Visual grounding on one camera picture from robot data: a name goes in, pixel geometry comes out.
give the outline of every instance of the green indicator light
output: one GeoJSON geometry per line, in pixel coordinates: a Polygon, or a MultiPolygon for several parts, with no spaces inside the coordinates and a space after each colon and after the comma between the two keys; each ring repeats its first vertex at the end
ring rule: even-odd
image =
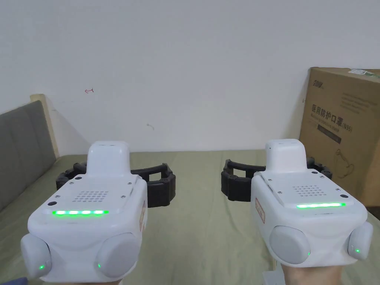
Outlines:
{"type": "Polygon", "coordinates": [[[345,206],[345,203],[321,203],[321,204],[304,204],[304,205],[297,205],[297,208],[299,209],[305,209],[305,208],[326,208],[326,207],[342,207],[345,206]]]}
{"type": "Polygon", "coordinates": [[[95,210],[95,211],[89,211],[89,210],[83,210],[83,211],[53,211],[53,215],[101,215],[101,214],[108,214],[109,211],[104,210],[95,210]]]}

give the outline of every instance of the white controller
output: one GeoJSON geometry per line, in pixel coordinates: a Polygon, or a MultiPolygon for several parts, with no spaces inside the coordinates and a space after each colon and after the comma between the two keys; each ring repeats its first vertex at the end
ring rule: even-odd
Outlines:
{"type": "Polygon", "coordinates": [[[252,178],[251,209],[272,257],[300,268],[366,259],[373,232],[366,208],[323,174],[307,169],[298,140],[269,141],[266,155],[266,170],[252,178]]]}
{"type": "Polygon", "coordinates": [[[21,240],[29,276],[60,283],[122,279],[138,260],[147,203],[147,182],[131,174],[128,145],[94,143],[86,174],[29,218],[21,240]]]}

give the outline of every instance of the white wall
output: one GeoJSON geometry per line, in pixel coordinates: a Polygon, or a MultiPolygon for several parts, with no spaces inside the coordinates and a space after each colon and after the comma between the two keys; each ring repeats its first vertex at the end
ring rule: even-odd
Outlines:
{"type": "Polygon", "coordinates": [[[98,139],[263,148],[298,137],[309,67],[380,67],[379,11],[378,0],[0,1],[0,112],[46,94],[61,155],[98,139]]]}

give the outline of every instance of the gray headboard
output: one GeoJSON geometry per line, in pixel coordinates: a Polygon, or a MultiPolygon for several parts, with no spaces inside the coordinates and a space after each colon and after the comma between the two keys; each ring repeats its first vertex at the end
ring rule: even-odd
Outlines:
{"type": "Polygon", "coordinates": [[[41,101],[0,115],[0,210],[55,162],[41,101]]]}

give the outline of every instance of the hand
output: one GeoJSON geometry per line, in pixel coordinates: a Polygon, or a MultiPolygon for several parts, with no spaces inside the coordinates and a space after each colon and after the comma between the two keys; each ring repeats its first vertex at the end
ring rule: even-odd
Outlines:
{"type": "Polygon", "coordinates": [[[343,266],[294,268],[281,265],[286,285],[339,285],[343,266]]]}

